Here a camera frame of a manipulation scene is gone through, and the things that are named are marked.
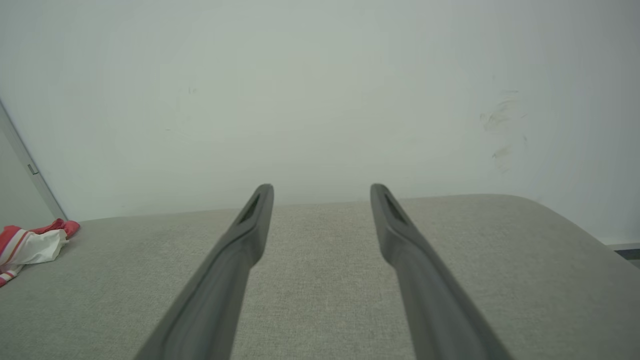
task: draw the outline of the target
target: gray cushion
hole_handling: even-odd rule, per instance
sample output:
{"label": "gray cushion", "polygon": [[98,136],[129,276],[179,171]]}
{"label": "gray cushion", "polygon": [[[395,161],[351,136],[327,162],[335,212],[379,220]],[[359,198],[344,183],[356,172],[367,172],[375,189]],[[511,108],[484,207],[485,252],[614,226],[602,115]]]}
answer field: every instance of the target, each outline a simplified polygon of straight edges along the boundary
{"label": "gray cushion", "polygon": [[[632,359],[640,270],[504,195],[401,200],[516,359]],[[0,288],[0,358],[131,359],[236,210],[92,220]],[[277,206],[232,357],[410,359],[367,202]]]}

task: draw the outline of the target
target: gray fabric surface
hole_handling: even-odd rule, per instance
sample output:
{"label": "gray fabric surface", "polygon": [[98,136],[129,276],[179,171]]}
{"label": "gray fabric surface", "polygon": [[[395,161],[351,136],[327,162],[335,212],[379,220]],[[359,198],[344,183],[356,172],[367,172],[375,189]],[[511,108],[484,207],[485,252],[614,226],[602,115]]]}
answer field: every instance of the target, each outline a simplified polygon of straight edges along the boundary
{"label": "gray fabric surface", "polygon": [[[635,359],[640,270],[535,202],[402,200],[516,359]],[[0,288],[0,359],[131,359],[236,210],[84,222]],[[234,359],[410,359],[368,203],[277,206]]]}

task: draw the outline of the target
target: striped cloth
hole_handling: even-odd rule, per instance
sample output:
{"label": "striped cloth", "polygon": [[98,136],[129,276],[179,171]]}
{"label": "striped cloth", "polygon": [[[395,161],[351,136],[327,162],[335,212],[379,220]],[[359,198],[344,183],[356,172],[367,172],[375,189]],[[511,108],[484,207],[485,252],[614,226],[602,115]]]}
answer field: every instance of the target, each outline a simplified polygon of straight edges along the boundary
{"label": "striped cloth", "polygon": [[0,287],[18,275],[27,264],[55,260],[80,225],[57,219],[47,227],[32,231],[9,225],[0,233]]}

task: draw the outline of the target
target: white wall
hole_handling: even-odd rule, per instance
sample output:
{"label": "white wall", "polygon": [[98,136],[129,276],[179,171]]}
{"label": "white wall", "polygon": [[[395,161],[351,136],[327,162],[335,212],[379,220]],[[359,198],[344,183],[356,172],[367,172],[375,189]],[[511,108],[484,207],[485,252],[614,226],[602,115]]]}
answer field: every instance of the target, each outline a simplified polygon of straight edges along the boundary
{"label": "white wall", "polygon": [[640,240],[637,1],[0,1],[0,98],[70,218],[383,182]]}

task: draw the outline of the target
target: red cloth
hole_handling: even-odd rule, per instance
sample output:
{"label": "red cloth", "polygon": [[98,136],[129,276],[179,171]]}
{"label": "red cloth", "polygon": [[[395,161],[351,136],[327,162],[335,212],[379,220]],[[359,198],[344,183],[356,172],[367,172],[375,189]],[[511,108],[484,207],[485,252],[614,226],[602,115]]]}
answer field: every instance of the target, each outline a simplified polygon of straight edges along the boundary
{"label": "red cloth", "polygon": [[65,233],[67,233],[67,239],[69,239],[71,236],[73,236],[76,233],[76,231],[78,231],[78,229],[80,229],[80,224],[78,224],[75,221],[65,222],[64,220],[59,218],[59,219],[56,219],[56,221],[54,221],[53,224],[49,226],[41,227],[39,229],[33,229],[31,230],[31,232],[36,234],[44,234],[47,231],[58,230],[58,229],[64,229]]}

